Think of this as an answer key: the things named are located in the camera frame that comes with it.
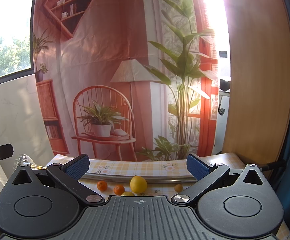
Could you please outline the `far left mandarin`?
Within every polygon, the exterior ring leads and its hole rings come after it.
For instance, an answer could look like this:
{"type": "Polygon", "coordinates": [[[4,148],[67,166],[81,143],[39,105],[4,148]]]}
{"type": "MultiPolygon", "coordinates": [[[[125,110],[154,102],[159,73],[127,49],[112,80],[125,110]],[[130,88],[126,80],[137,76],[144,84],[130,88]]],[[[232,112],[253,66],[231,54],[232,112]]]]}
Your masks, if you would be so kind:
{"type": "Polygon", "coordinates": [[[108,188],[108,184],[106,181],[101,180],[97,182],[97,189],[99,191],[104,192],[107,190],[107,188],[108,188]]]}

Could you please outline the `mandarin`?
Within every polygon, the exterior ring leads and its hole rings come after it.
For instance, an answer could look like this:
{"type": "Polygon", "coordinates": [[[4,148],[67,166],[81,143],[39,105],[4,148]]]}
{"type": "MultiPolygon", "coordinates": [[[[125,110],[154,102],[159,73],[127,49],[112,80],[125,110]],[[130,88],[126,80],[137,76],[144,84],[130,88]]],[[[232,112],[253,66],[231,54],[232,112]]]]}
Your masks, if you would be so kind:
{"type": "Polygon", "coordinates": [[[101,180],[97,182],[97,189],[99,191],[104,192],[107,190],[107,188],[108,188],[108,184],[106,181],[101,180]]]}
{"type": "Polygon", "coordinates": [[[114,187],[113,191],[114,191],[114,194],[120,196],[125,192],[125,188],[123,185],[118,184],[114,187]]]}

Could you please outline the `greenish yellow lemon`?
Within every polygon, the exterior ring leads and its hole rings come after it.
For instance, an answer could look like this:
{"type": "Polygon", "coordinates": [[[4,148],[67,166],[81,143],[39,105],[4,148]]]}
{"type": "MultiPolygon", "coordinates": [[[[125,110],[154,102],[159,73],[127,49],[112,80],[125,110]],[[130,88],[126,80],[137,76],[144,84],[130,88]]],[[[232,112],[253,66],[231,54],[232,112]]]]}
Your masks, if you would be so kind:
{"type": "Polygon", "coordinates": [[[121,196],[135,196],[134,193],[130,192],[130,191],[125,191],[121,194],[121,196]]]}

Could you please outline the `large lemon by pole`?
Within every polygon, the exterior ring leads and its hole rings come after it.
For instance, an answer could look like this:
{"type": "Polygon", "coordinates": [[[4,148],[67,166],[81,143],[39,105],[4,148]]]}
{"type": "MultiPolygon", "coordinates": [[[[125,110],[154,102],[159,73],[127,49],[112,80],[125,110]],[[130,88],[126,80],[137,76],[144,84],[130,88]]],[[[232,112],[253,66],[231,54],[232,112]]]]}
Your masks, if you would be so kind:
{"type": "Polygon", "coordinates": [[[146,192],[148,184],[141,176],[133,176],[130,181],[130,189],[133,193],[142,194],[146,192]]]}

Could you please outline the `wooden headboard panel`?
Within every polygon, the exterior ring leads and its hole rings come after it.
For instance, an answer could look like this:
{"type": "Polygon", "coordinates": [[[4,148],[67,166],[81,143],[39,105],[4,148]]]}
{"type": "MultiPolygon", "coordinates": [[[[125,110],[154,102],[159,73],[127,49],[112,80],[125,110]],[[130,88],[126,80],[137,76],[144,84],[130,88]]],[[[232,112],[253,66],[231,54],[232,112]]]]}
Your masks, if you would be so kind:
{"type": "Polygon", "coordinates": [[[224,0],[231,85],[223,144],[246,163],[276,161],[290,119],[290,23],[284,0],[224,0]]]}

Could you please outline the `telescopic metal pole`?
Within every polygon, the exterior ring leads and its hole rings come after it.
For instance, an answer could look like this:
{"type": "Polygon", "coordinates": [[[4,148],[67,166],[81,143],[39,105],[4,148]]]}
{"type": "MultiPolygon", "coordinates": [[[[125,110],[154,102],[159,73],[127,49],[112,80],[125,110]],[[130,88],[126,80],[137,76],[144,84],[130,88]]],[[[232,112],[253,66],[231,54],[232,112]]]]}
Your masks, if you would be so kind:
{"type": "Polygon", "coordinates": [[[82,179],[129,182],[141,176],[150,184],[192,183],[197,181],[186,168],[185,160],[177,161],[107,161],[91,159],[82,179]]]}

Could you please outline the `small brown longan right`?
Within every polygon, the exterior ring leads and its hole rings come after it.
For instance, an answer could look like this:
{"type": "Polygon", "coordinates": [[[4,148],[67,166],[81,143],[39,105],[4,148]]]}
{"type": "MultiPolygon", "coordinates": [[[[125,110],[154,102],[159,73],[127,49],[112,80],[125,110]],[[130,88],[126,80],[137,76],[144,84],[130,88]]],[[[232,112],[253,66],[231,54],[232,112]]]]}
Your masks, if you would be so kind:
{"type": "Polygon", "coordinates": [[[183,185],[182,184],[177,184],[174,186],[174,190],[179,193],[183,190],[183,185]]]}

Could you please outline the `printed room backdrop cloth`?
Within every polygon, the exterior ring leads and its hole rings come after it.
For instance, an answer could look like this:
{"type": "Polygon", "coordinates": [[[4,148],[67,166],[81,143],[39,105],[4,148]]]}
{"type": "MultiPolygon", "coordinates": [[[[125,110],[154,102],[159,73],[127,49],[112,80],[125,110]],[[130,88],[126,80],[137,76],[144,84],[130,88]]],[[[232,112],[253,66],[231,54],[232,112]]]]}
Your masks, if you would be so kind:
{"type": "Polygon", "coordinates": [[[54,154],[215,154],[224,0],[35,0],[32,55],[54,154]]]}

